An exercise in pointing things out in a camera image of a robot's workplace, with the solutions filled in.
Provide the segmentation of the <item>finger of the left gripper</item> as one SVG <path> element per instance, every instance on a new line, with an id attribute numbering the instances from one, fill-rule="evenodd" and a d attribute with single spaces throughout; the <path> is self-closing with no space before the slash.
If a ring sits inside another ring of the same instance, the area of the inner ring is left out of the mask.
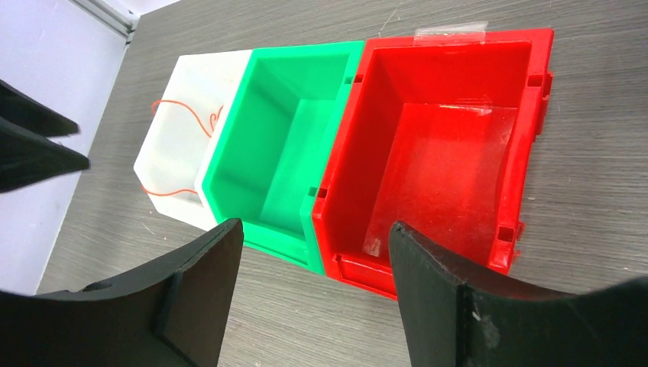
<path id="1" fill-rule="evenodd" d="M 79 152 L 1 119 L 1 192 L 89 168 Z"/>
<path id="2" fill-rule="evenodd" d="M 79 133 L 79 126 L 1 80 L 1 117 L 44 137 Z"/>

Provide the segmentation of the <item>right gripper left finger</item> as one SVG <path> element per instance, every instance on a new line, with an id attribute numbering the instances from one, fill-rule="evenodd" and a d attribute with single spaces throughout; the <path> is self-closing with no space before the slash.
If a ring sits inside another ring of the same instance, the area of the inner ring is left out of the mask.
<path id="1" fill-rule="evenodd" d="M 216 366 L 244 233 L 228 219 L 80 291 L 1 294 L 3 366 Z"/>

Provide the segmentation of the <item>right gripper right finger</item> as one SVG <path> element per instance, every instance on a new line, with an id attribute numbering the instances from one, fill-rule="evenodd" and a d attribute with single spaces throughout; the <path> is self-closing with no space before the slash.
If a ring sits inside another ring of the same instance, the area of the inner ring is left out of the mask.
<path id="1" fill-rule="evenodd" d="M 644 276 L 570 294 L 483 267 L 405 222 L 390 263 L 414 366 L 645 366 Z"/>

